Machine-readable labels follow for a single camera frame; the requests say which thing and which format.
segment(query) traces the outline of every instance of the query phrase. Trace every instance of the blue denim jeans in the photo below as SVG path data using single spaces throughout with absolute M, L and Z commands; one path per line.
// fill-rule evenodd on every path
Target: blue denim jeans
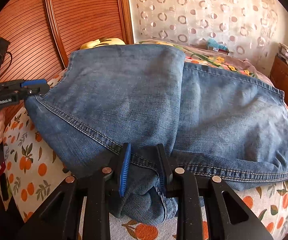
M 192 63 L 166 45 L 75 51 L 63 79 L 25 107 L 78 178 L 132 145 L 127 190 L 109 198 L 116 217 L 158 224 L 177 202 L 161 193 L 155 145 L 179 166 L 218 175 L 235 190 L 288 179 L 284 92 L 262 81 Z

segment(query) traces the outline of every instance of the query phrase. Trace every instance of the metal rivet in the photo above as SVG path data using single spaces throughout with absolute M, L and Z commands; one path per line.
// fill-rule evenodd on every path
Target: metal rivet
M 105 167 L 105 168 L 102 169 L 102 172 L 104 174 L 109 174 L 111 171 L 112 171 L 112 169 L 110 167 Z
M 74 176 L 67 176 L 65 178 L 66 183 L 72 183 L 75 180 Z
M 212 180 L 216 183 L 220 183 L 222 181 L 221 177 L 219 177 L 219 176 L 213 176 Z
M 185 170 L 184 170 L 183 168 L 176 168 L 176 169 L 175 169 L 175 172 L 176 172 L 177 174 L 183 174 L 183 173 L 185 172 Z

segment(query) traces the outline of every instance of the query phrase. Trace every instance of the bed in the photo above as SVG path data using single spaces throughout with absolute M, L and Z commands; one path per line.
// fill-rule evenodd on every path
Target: bed
M 139 43 L 174 46 L 185 52 L 187 62 L 238 72 L 273 85 L 250 62 L 240 61 L 225 54 L 152 39 Z M 100 45 L 100 42 L 95 42 L 83 48 Z M 50 87 L 61 80 L 65 71 L 63 70 L 49 81 Z M 20 214 L 26 222 L 60 182 L 71 175 L 71 172 L 43 140 L 24 107 L 6 126 L 4 136 L 5 172 L 8 177 L 9 194 L 13 195 Z M 237 194 L 257 215 L 274 239 L 282 239 L 288 233 L 288 181 L 237 192 Z M 202 208 L 202 215 L 204 239 L 208 239 L 204 208 Z M 150 226 L 137 223 L 128 217 L 117 219 L 110 215 L 111 239 L 175 239 L 176 224 L 176 218 L 158 226 Z M 80 236 L 83 234 L 82 228 L 83 223 L 80 225 Z

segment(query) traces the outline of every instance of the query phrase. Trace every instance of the dot pattern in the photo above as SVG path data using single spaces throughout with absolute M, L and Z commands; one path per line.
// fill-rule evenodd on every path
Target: dot pattern
M 213 38 L 226 44 L 233 57 L 247 58 L 255 66 L 270 50 L 278 23 L 276 0 L 134 0 L 134 4 L 139 40 L 194 46 Z

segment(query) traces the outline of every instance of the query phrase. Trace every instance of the jeans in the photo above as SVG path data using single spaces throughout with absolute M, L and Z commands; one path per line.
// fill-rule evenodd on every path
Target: jeans
M 155 145 L 196 175 L 221 176 L 235 190 L 288 179 L 284 92 L 219 68 L 184 63 L 166 45 L 75 51 L 63 79 L 25 107 L 44 140 L 78 178 L 132 145 L 123 198 L 110 212 L 159 224 L 177 212 L 158 178 Z

